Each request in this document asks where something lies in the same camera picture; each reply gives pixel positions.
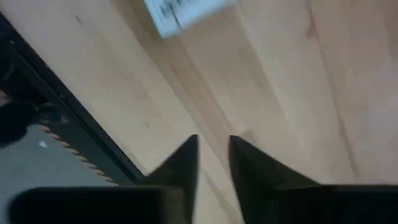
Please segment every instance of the wooden floor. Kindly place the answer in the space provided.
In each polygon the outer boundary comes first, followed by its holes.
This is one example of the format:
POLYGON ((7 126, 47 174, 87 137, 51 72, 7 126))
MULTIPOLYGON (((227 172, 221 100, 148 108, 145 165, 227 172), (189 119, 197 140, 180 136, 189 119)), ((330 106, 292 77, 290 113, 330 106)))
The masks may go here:
POLYGON ((230 134, 321 183, 398 183, 397 1, 240 0, 167 40, 133 2, 0 10, 143 173, 200 135, 197 223, 242 222, 230 134))

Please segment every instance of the black edge trim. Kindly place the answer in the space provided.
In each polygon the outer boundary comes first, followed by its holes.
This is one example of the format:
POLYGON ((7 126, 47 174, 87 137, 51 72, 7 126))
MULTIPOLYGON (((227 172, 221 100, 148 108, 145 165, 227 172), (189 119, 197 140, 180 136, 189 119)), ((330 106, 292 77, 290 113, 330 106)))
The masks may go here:
MULTIPOLYGON (((0 20, 2 20, 1 25, 5 21, 8 24, 7 28, 11 27, 4 17, 0 18, 0 20)), ((6 39, 10 43, 9 50, 13 53, 13 57, 16 57, 14 59, 20 61, 21 68, 25 70, 24 74, 29 74, 25 75, 26 78, 62 112, 75 119, 132 182, 144 178, 141 171, 130 161, 30 45, 15 30, 7 29, 7 31, 6 39)))

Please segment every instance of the light wood plank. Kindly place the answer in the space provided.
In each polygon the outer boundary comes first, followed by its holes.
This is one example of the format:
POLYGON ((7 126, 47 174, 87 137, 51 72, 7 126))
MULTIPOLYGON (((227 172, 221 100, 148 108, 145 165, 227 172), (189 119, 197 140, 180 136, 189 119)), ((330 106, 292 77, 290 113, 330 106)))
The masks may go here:
POLYGON ((396 1, 312 1, 359 180, 396 183, 396 1))
MULTIPOLYGON (((352 181, 355 167, 346 150, 308 1, 241 1, 239 13, 304 156, 315 167, 306 172, 321 182, 352 181)), ((302 167, 293 156, 280 159, 302 167)))

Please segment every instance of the wood grain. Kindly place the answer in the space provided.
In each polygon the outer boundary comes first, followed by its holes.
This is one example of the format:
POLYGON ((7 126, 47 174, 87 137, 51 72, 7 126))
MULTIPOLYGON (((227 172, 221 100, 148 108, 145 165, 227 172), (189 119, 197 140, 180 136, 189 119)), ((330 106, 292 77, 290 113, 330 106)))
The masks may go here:
POLYGON ((394 0, 240 1, 165 40, 140 3, 0 10, 143 173, 201 136, 197 223, 242 222, 230 134, 322 183, 397 182, 394 0))
POLYGON ((359 179, 396 183, 394 1, 312 1, 320 43, 359 179))

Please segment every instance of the gray floor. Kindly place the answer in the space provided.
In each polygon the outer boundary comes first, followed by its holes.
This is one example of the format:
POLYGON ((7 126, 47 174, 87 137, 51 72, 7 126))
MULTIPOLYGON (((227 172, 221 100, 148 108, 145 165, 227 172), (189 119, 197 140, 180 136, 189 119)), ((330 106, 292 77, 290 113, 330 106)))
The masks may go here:
POLYGON ((19 142, 0 149, 0 223, 7 205, 19 192, 49 186, 112 186, 87 168, 38 126, 19 142))

